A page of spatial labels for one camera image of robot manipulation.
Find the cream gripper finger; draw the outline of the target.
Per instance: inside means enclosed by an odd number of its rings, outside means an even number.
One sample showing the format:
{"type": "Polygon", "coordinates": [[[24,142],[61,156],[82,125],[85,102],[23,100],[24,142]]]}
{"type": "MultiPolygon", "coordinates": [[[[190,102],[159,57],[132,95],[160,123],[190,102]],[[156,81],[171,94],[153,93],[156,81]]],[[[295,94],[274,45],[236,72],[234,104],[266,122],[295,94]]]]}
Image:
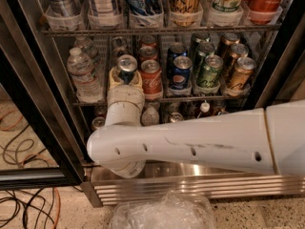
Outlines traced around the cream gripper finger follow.
{"type": "Polygon", "coordinates": [[[109,89],[113,89],[119,85],[122,85],[124,81],[118,76],[119,71],[116,67],[113,67],[109,72],[109,89]]]}
{"type": "Polygon", "coordinates": [[[142,90],[143,87],[143,81],[142,81],[142,77],[141,77],[141,73],[139,71],[136,71],[134,73],[133,79],[132,81],[129,83],[129,85],[132,88],[138,89],[138,90],[142,90]]]}

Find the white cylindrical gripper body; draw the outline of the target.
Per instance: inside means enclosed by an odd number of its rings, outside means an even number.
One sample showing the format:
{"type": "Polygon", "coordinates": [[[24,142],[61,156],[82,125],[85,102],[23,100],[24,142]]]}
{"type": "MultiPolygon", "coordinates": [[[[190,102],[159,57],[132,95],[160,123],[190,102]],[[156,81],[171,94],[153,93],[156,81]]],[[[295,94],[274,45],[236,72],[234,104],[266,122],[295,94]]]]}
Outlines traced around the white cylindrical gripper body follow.
{"type": "Polygon", "coordinates": [[[107,104],[110,109],[115,104],[130,103],[142,111],[145,104],[144,93],[131,85],[118,85],[108,91],[107,104]]]}

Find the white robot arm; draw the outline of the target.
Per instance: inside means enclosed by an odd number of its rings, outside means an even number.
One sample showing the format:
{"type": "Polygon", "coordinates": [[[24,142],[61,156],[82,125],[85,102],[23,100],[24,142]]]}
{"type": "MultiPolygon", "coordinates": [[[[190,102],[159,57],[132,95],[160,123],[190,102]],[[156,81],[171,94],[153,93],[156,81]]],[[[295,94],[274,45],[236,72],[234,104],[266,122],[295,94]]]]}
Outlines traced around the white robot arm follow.
{"type": "Polygon", "coordinates": [[[305,176],[305,101],[143,127],[142,78],[109,72],[108,112],[87,143],[98,165],[136,177],[148,160],[270,175],[305,176]]]}

